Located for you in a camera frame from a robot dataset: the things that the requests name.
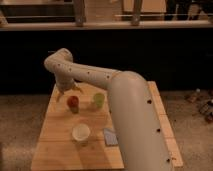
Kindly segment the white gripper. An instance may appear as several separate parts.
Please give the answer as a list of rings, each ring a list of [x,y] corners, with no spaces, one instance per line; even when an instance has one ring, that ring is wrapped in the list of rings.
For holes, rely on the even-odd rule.
[[[68,82],[57,82],[56,86],[60,92],[58,93],[58,95],[56,97],[56,102],[60,101],[60,98],[63,96],[63,93],[65,91],[68,91],[68,90],[72,89],[73,87],[74,87],[73,90],[80,91],[82,94],[84,93],[80,87],[78,87],[76,85],[74,86],[74,85],[75,85],[75,83],[73,80],[70,80]]]

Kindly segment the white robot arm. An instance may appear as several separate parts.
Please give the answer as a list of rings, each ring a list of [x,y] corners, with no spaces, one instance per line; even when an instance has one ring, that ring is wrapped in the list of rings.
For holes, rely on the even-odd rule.
[[[133,71],[120,71],[73,61],[61,48],[44,60],[64,93],[85,82],[106,91],[125,171],[174,171],[148,82]]]

